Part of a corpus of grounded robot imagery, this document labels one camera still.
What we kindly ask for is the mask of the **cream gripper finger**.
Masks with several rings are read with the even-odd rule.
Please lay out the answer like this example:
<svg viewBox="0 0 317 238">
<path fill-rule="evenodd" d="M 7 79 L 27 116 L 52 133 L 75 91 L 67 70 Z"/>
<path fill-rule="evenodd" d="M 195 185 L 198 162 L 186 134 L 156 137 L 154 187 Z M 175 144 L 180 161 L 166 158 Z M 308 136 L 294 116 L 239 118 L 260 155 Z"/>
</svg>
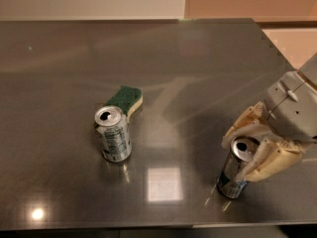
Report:
<svg viewBox="0 0 317 238">
<path fill-rule="evenodd" d="M 267 179 L 298 163 L 311 147 L 310 142 L 265 137 L 254 158 L 238 172 L 235 180 L 257 182 Z"/>
<path fill-rule="evenodd" d="M 248 107 L 234 122 L 222 139 L 222 147 L 228 149 L 231 142 L 238 137 L 268 136 L 268 139 L 280 146 L 280 138 L 273 136 L 273 129 L 269 127 L 264 117 L 264 104 L 260 101 Z"/>
</svg>

